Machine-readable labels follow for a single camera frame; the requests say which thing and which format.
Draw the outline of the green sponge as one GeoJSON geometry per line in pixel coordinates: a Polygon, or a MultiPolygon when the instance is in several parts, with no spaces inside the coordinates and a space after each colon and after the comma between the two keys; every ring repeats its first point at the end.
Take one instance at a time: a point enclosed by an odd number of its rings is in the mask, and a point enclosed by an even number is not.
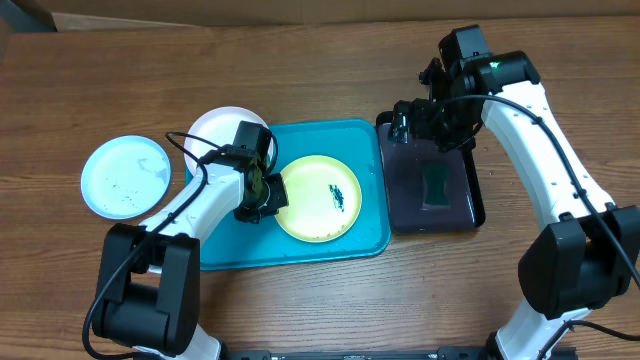
{"type": "Polygon", "coordinates": [[[425,162],[422,167],[424,180],[424,205],[429,207],[448,207],[446,189],[449,168],[443,162],[425,162]]]}

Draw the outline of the yellow round plate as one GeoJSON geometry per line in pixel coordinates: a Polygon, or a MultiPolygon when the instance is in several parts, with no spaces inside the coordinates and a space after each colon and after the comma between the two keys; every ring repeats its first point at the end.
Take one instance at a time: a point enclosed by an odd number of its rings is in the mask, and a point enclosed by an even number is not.
{"type": "Polygon", "coordinates": [[[308,243],[332,241],[355,224],[362,190],[354,172],[341,161],[309,155],[281,172],[288,205],[276,221],[292,237],[308,243]]]}

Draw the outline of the white round plate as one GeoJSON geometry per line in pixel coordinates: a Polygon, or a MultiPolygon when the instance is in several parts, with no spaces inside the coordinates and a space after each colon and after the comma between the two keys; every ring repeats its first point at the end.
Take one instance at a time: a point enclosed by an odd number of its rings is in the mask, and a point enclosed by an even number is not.
{"type": "MultiPolygon", "coordinates": [[[[260,124],[269,129],[267,123],[251,110],[236,106],[225,106],[210,110],[200,116],[193,123],[188,134],[220,146],[232,144],[241,121],[260,124]]],[[[184,148],[197,158],[213,149],[211,145],[189,137],[185,139],[184,148]]],[[[273,141],[270,143],[267,154],[267,164],[270,164],[271,157],[274,155],[273,141]]],[[[197,171],[195,160],[188,155],[184,155],[184,160],[189,174],[195,175],[197,171]]]]}

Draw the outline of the light blue round plate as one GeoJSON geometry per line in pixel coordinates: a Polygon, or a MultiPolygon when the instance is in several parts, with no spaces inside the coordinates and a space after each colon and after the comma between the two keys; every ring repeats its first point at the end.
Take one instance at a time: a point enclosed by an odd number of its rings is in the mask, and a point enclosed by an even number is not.
{"type": "Polygon", "coordinates": [[[81,194],[97,215],[114,220],[137,217],[158,204],[169,189],[171,164],[155,141],[125,135],[107,141],[86,161],[81,194]]]}

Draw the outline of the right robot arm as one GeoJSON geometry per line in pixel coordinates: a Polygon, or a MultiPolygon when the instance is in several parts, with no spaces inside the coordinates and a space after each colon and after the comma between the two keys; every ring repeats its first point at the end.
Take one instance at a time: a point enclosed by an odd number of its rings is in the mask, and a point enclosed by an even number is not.
{"type": "Polygon", "coordinates": [[[572,359],[558,350],[592,311],[637,284],[639,210],[618,207],[582,165],[549,107],[540,76],[516,51],[441,55],[422,71],[425,99],[398,102],[389,136],[427,139],[447,152],[490,130],[536,212],[538,237],[518,264],[523,298],[470,359],[572,359]]]}

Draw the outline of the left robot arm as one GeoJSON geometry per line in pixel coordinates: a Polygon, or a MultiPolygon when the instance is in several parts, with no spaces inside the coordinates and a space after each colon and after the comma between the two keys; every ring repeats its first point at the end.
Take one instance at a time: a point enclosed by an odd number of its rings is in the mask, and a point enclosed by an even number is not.
{"type": "Polygon", "coordinates": [[[233,214],[258,223],[287,203],[264,145],[223,145],[197,158],[191,182],[160,212],[106,234],[96,295],[82,329],[127,347],[125,359],[217,359],[219,340],[199,325],[200,252],[233,214]]]}

